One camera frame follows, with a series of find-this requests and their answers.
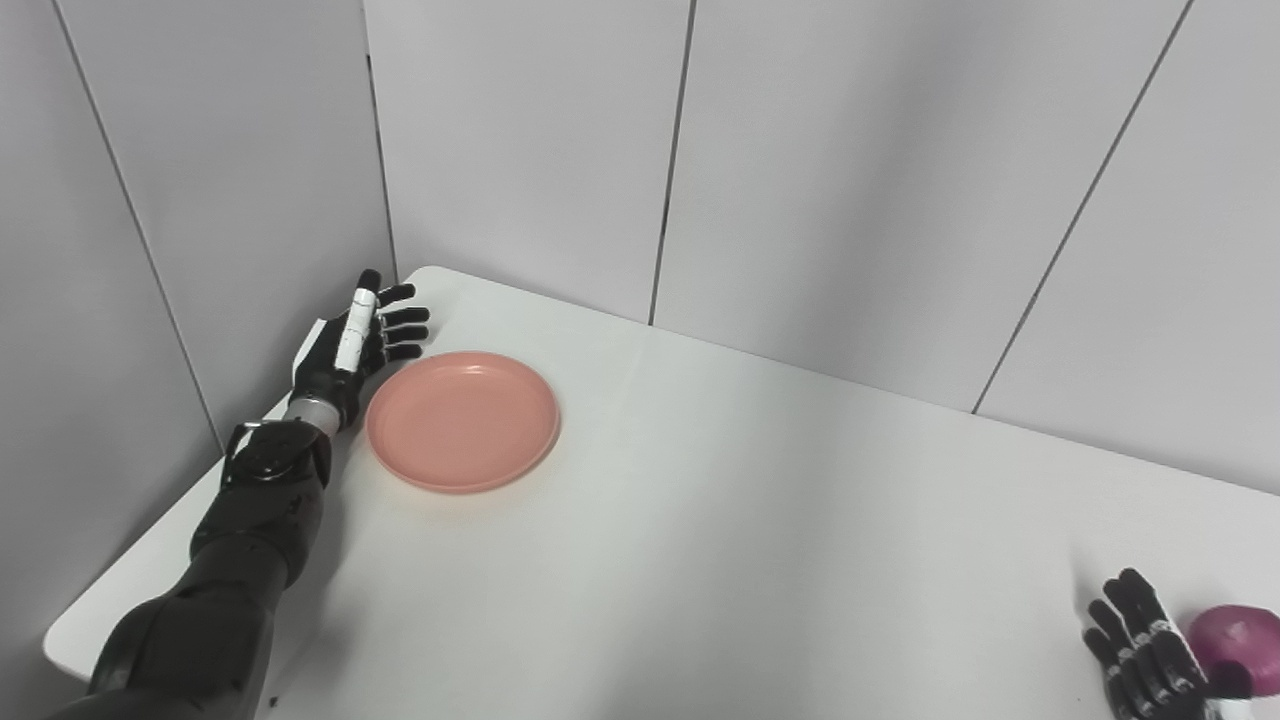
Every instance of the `red onion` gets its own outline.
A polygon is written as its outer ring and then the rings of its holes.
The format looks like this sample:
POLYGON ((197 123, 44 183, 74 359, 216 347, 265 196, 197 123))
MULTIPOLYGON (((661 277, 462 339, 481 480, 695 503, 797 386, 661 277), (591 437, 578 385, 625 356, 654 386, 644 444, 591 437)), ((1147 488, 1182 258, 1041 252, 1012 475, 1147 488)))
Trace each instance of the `red onion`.
POLYGON ((1253 675, 1253 694, 1280 693, 1280 618, 1270 610, 1219 605, 1192 620, 1187 642, 1206 673, 1234 660, 1253 675))

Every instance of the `gray wall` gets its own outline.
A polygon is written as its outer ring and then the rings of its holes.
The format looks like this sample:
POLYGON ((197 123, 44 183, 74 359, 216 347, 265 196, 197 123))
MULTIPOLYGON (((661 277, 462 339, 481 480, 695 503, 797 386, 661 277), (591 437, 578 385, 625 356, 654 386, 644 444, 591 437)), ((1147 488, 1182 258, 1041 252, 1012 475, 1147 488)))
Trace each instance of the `gray wall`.
POLYGON ((407 266, 1280 492, 1272 0, 365 3, 407 266))
POLYGON ((0 3, 0 707, 40 637, 216 455, 52 5, 0 3))
POLYGON ((81 691, 45 628, 393 272, 360 4, 0 0, 0 707, 31 717, 81 691))

